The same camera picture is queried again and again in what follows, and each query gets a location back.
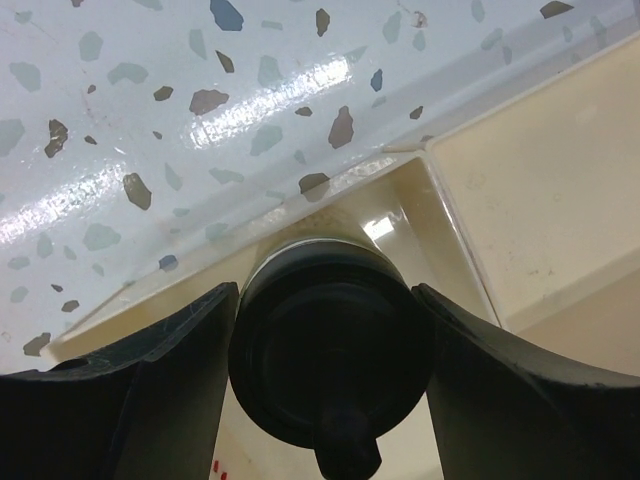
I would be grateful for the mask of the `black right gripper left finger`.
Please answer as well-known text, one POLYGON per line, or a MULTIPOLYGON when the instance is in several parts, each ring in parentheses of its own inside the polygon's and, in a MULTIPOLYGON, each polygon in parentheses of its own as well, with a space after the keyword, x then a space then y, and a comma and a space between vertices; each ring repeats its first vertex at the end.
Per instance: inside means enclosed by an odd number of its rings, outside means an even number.
POLYGON ((5 479, 205 479, 238 288, 46 372, 1 379, 5 479))

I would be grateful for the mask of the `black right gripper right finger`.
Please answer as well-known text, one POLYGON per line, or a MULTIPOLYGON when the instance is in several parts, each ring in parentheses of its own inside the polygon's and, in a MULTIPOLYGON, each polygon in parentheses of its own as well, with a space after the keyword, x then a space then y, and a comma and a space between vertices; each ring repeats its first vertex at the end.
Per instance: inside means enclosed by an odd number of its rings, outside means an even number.
POLYGON ((413 287, 432 332, 426 388, 447 479, 636 479, 639 379, 540 348, 413 287))

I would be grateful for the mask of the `sesame seed shaker jar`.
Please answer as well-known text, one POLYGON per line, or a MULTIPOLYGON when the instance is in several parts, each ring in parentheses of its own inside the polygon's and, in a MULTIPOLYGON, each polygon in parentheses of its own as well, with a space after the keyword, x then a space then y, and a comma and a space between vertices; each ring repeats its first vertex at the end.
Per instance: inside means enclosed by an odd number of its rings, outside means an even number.
POLYGON ((248 280, 228 351, 251 420, 314 452, 327 479, 368 479, 378 439, 424 395, 433 329, 394 265, 338 239, 270 254, 248 280))

